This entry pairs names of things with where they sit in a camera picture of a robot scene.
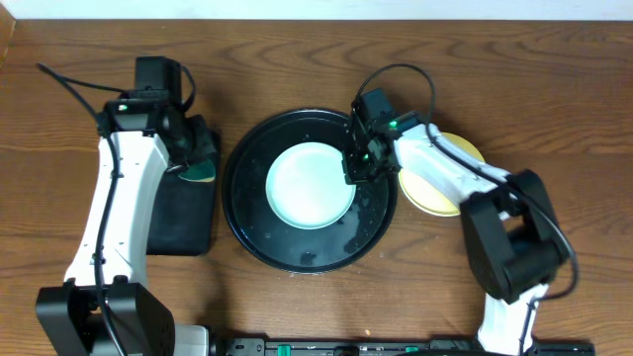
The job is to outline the pale green plate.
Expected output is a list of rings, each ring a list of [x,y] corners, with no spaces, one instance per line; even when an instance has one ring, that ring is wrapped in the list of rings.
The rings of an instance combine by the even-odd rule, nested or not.
[[[283,151],[272,163],[265,193],[273,213],[299,229],[319,229],[342,218],[356,186],[345,181],[342,153],[321,142],[304,142]]]

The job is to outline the yellow plate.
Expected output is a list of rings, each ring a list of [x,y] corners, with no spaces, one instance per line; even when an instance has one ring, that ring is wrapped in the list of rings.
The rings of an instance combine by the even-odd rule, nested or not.
[[[479,161],[485,161],[480,151],[468,140],[452,133],[443,135]],[[399,173],[399,182],[407,199],[418,209],[443,218],[460,215],[457,206],[421,177],[402,169]]]

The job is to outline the green yellow sponge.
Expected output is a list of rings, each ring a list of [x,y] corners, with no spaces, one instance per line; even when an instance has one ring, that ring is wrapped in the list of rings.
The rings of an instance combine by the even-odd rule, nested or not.
[[[210,158],[193,163],[178,174],[180,179],[194,183],[211,183],[216,176],[216,165]]]

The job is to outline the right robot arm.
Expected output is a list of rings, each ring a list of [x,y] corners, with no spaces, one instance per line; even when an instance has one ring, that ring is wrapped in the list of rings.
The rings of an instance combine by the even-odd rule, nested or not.
[[[356,96],[343,153],[347,183],[375,182],[405,170],[460,212],[471,271],[486,293],[477,339],[485,351],[524,355],[557,270],[574,258],[542,180],[511,174],[452,143],[429,116],[397,114],[380,89]]]

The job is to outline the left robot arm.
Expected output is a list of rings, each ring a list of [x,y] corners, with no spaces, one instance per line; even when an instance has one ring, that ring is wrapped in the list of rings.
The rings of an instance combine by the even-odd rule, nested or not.
[[[59,355],[215,355],[212,330],[180,324],[149,290],[150,255],[199,256],[211,246],[221,139],[190,114],[190,71],[136,59],[135,85],[93,113],[99,172],[77,252],[37,318]]]

